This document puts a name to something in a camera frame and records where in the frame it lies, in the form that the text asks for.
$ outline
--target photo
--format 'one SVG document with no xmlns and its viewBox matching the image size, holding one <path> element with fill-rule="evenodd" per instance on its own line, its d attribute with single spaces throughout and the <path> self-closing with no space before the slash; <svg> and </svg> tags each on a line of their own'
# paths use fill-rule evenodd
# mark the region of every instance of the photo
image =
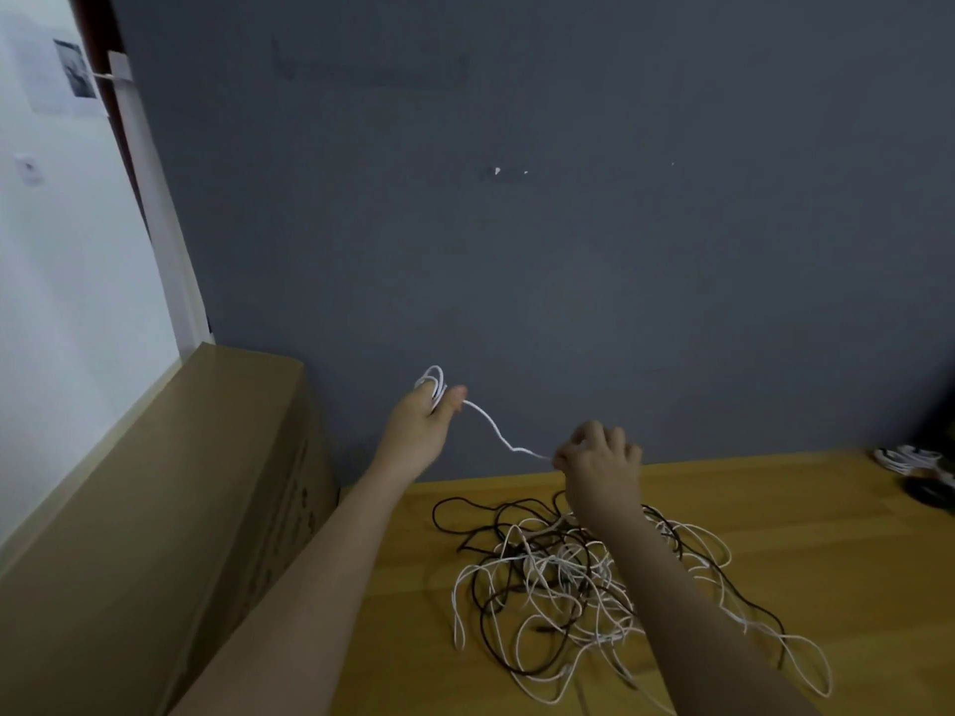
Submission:
<svg viewBox="0 0 955 716">
<path fill-rule="evenodd" d="M 56 43 L 56 54 L 59 55 L 60 65 L 63 66 L 66 79 L 70 81 L 73 95 L 78 98 L 95 98 L 96 90 L 90 72 L 86 68 L 83 51 L 74 43 L 62 40 L 54 40 L 54 43 Z"/>
</svg>

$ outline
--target white wall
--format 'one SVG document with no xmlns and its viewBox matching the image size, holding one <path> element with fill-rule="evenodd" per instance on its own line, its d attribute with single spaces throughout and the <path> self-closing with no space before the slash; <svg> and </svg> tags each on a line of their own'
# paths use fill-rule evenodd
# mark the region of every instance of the white wall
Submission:
<svg viewBox="0 0 955 716">
<path fill-rule="evenodd" d="M 76 29 L 67 0 L 0 9 Z M 178 356 L 109 121 L 34 114 L 0 47 L 0 542 Z"/>
</svg>

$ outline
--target wire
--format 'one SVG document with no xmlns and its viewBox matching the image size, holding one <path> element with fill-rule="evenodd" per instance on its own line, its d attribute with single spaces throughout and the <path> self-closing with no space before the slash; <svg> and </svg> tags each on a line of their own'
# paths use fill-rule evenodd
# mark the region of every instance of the wire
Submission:
<svg viewBox="0 0 955 716">
<path fill-rule="evenodd" d="M 654 706 L 672 714 L 668 706 L 638 686 L 621 661 L 617 649 L 625 639 L 633 633 L 644 636 L 646 633 L 627 597 L 625 584 L 616 577 L 613 558 L 606 546 L 575 524 L 572 513 L 561 510 L 558 505 L 561 494 L 563 491 L 555 493 L 550 505 L 538 498 L 525 497 L 491 506 L 461 496 L 446 497 L 434 505 L 431 517 L 435 527 L 449 535 L 464 536 L 458 552 L 466 550 L 481 555 L 479 562 L 461 570 L 451 593 L 455 648 L 463 648 L 466 641 L 458 596 L 462 583 L 468 582 L 484 645 L 520 689 L 535 701 L 551 705 L 559 702 L 567 692 L 582 654 L 596 648 L 628 686 L 639 690 Z M 465 530 L 441 525 L 438 510 L 452 502 L 493 514 L 490 524 Z M 649 505 L 643 505 L 643 511 L 644 517 L 669 541 L 677 558 L 695 562 L 687 567 L 691 576 L 717 586 L 718 607 L 740 624 L 744 633 L 752 628 L 778 640 L 777 668 L 782 669 L 789 657 L 806 686 L 823 697 L 832 693 L 832 670 L 822 650 L 807 638 L 787 633 L 779 617 L 744 598 L 726 577 L 723 568 L 733 559 L 726 543 L 699 526 L 668 520 Z M 519 518 L 516 522 L 508 521 L 516 519 L 514 516 Z M 493 535 L 496 541 L 493 547 L 476 544 L 475 539 L 484 533 Z M 523 594 L 521 608 L 530 607 L 533 612 L 517 627 L 509 655 L 498 616 L 514 594 Z M 766 614 L 775 627 L 748 618 L 742 604 Z M 552 647 L 541 662 L 525 665 L 521 658 L 525 636 L 535 633 L 556 638 L 556 647 Z M 823 666 L 820 684 L 806 675 L 796 659 L 790 645 L 796 640 L 816 650 Z M 548 698 L 535 692 L 540 686 L 555 686 L 556 695 Z"/>
<path fill-rule="evenodd" d="M 435 408 L 437 407 L 438 403 L 441 401 L 441 397 L 444 396 L 444 392 L 448 390 L 447 384 L 444 384 L 444 371 L 437 364 L 432 364 L 427 369 L 425 369 L 424 374 L 422 374 L 421 378 L 414 383 L 414 386 L 415 387 L 421 386 L 425 382 L 435 383 L 435 389 L 431 395 L 431 398 L 432 398 L 431 410 L 435 411 Z M 504 435 L 500 433 L 500 430 L 497 428 L 497 425 L 495 424 L 494 420 L 491 419 L 490 414 L 488 414 L 486 411 L 478 407 L 478 405 L 476 405 L 474 402 L 469 402 L 468 400 L 464 400 L 464 404 L 466 404 L 468 407 L 476 409 L 478 412 L 484 415 L 484 418 L 488 422 L 490 422 L 491 427 L 494 428 L 494 433 L 497 435 L 497 439 L 503 442 L 504 446 L 507 447 L 511 452 L 521 452 L 523 454 L 529 454 L 532 457 L 537 457 L 539 460 L 543 460 L 544 462 L 550 462 L 550 457 L 544 457 L 542 454 L 537 454 L 536 452 L 533 452 L 530 449 L 527 449 L 526 447 L 514 447 L 513 445 L 511 445 L 510 442 L 504 439 Z"/>
</svg>

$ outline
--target black cable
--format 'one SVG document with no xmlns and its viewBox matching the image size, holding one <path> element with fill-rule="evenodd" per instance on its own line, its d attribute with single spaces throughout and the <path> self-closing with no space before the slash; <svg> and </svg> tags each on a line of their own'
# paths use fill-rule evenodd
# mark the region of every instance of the black cable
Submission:
<svg viewBox="0 0 955 716">
<path fill-rule="evenodd" d="M 464 536 L 464 540 L 460 542 L 457 551 L 460 553 L 462 551 L 472 551 L 482 555 L 482 558 L 479 565 L 484 565 L 492 560 L 499 558 L 509 557 L 512 555 L 521 554 L 523 552 L 522 546 L 511 544 L 504 544 L 499 551 L 487 550 L 485 548 L 477 547 L 472 545 L 471 542 L 475 537 L 481 535 L 482 533 L 493 533 L 497 539 L 498 544 L 506 543 L 507 531 L 508 529 L 514 527 L 517 523 L 505 522 L 501 518 L 505 513 L 511 510 L 518 510 L 524 513 L 521 518 L 531 515 L 542 520 L 545 525 L 539 530 L 541 533 L 538 535 L 535 531 L 529 531 L 527 529 L 522 529 L 524 533 L 525 540 L 527 542 L 527 547 L 530 547 L 532 550 L 539 550 L 540 552 L 547 553 L 555 545 L 564 544 L 567 545 L 567 541 L 573 541 L 575 544 L 582 546 L 581 553 L 585 554 L 585 561 L 578 560 L 579 564 L 585 568 L 585 571 L 588 577 L 592 576 L 593 561 L 591 559 L 590 551 L 587 549 L 587 545 L 595 540 L 591 537 L 585 530 L 570 525 L 564 520 L 564 513 L 557 501 L 558 498 L 564 494 L 565 491 L 560 490 L 554 493 L 554 496 L 551 498 L 551 504 L 548 506 L 543 500 L 538 499 L 537 497 L 523 497 L 519 500 L 513 500 L 509 502 L 503 502 L 500 505 L 481 505 L 479 503 L 469 500 L 467 497 L 461 497 L 459 495 L 453 497 L 445 497 L 442 500 L 438 500 L 434 507 L 431 510 L 431 520 L 435 524 L 436 529 L 440 530 L 443 533 L 448 535 L 455 536 Z M 437 521 L 437 511 L 442 505 L 446 505 L 450 502 L 463 502 L 469 507 L 475 508 L 477 510 L 483 510 L 488 513 L 493 513 L 492 522 L 490 525 L 480 525 L 475 528 L 469 528 L 467 530 L 453 530 L 451 528 L 446 528 L 442 526 Z M 656 523 L 661 523 L 664 527 L 662 532 L 663 537 L 670 541 L 674 554 L 681 561 L 685 553 L 692 553 L 697 557 L 705 560 L 712 570 L 715 570 L 719 576 L 723 579 L 724 582 L 730 587 L 733 591 L 734 596 L 740 601 L 746 603 L 751 608 L 760 611 L 761 613 L 769 616 L 779 627 L 780 635 L 786 635 L 786 627 L 783 626 L 782 620 L 770 610 L 764 608 L 761 605 L 750 601 L 745 598 L 740 592 L 739 589 L 733 584 L 733 582 L 726 576 L 723 572 L 723 569 L 717 565 L 711 557 L 707 554 L 700 553 L 698 550 L 694 549 L 690 545 L 687 545 L 686 542 L 680 537 L 679 532 L 669 523 L 669 521 L 660 513 L 656 508 L 651 507 L 650 505 L 643 505 L 644 516 L 649 516 L 651 521 Z M 488 588 L 488 594 L 486 598 L 478 593 L 478 573 L 482 572 L 480 570 L 475 570 L 471 575 L 470 582 L 470 593 L 471 600 L 474 602 L 474 605 L 477 607 L 479 613 L 478 625 L 480 629 L 481 638 L 484 640 L 484 645 L 487 646 L 488 651 L 494 657 L 494 659 L 505 669 L 511 673 L 518 676 L 539 676 L 543 674 L 548 669 L 554 666 L 557 660 L 560 658 L 561 654 L 564 652 L 564 649 L 567 646 L 567 641 L 570 639 L 570 628 L 573 626 L 580 618 L 582 618 L 583 613 L 580 613 L 579 616 L 568 616 L 566 623 L 559 623 L 559 627 L 554 626 L 539 626 L 534 630 L 538 633 L 560 633 L 562 635 L 561 641 L 558 644 L 557 650 L 554 654 L 546 659 L 541 665 L 535 668 L 529 668 L 522 670 L 516 668 L 513 665 L 510 665 L 507 660 L 504 658 L 503 654 L 499 653 L 495 647 L 495 644 L 492 642 L 492 639 L 489 637 L 487 632 L 486 622 L 488 618 L 493 617 L 495 614 L 500 613 L 504 607 L 507 605 L 507 601 L 512 593 L 526 593 L 528 588 L 527 577 L 523 572 L 522 568 L 519 568 L 517 565 L 518 561 L 511 561 L 508 563 L 507 569 L 507 580 L 501 588 L 493 589 L 494 583 L 491 583 L 491 586 Z M 551 587 L 554 587 L 557 582 L 555 580 L 548 580 L 547 584 Z M 591 586 L 589 581 L 585 580 L 579 587 L 579 592 L 576 594 L 576 598 L 580 602 L 585 602 L 591 593 Z M 633 613 L 626 605 L 621 603 L 624 608 L 635 618 L 637 617 L 636 613 Z M 783 664 L 786 662 L 786 648 L 782 646 L 779 653 L 779 659 L 776 664 L 776 668 L 782 669 Z"/>
</svg>

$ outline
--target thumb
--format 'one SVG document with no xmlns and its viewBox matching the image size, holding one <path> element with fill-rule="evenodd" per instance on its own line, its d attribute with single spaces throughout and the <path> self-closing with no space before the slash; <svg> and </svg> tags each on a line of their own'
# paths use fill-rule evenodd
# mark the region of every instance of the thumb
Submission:
<svg viewBox="0 0 955 716">
<path fill-rule="evenodd" d="M 468 387 L 453 386 L 448 389 L 435 409 L 434 416 L 437 421 L 447 427 L 451 423 L 451 418 L 455 412 L 460 412 L 464 406 L 464 399 L 468 396 Z"/>
</svg>

